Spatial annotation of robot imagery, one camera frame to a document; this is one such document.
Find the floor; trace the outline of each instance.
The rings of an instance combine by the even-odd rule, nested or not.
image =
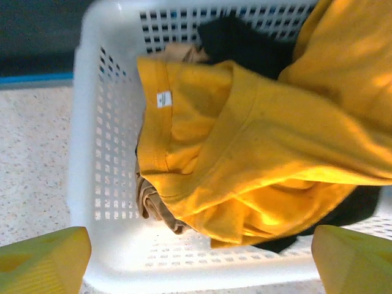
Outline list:
[[[66,174],[72,88],[0,91],[0,246],[70,224]],[[324,293],[320,281],[188,293]],[[103,294],[83,284],[82,294]]]

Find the dark wall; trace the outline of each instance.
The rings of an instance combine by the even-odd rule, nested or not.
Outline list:
[[[0,77],[72,70],[92,0],[0,0]]]

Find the beige garment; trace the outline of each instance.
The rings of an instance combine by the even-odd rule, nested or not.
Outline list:
[[[204,49],[188,43],[167,44],[165,51],[150,54],[149,57],[162,59],[164,61],[180,61],[188,63],[198,63],[209,60]]]
[[[180,235],[190,227],[174,218],[172,213],[167,209],[166,205],[160,199],[160,196],[154,186],[140,176],[139,165],[136,163],[135,167],[136,176],[136,202],[139,213],[147,219],[153,215],[155,220],[164,221],[174,234]]]

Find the white label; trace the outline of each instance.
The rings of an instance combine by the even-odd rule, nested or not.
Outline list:
[[[162,92],[157,94],[157,106],[158,108],[172,106],[172,94],[170,91]]]

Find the white plastic laundry basket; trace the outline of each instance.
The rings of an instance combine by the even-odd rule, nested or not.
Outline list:
[[[278,255],[253,247],[211,250],[195,232],[176,236],[135,206],[134,163],[144,97],[136,57],[165,44],[198,42],[196,27],[235,12],[253,28],[294,39],[313,0],[99,1],[83,19],[75,61],[68,204],[87,227],[88,283],[111,293],[234,288],[318,277],[311,237]],[[351,226],[392,238],[392,197]]]

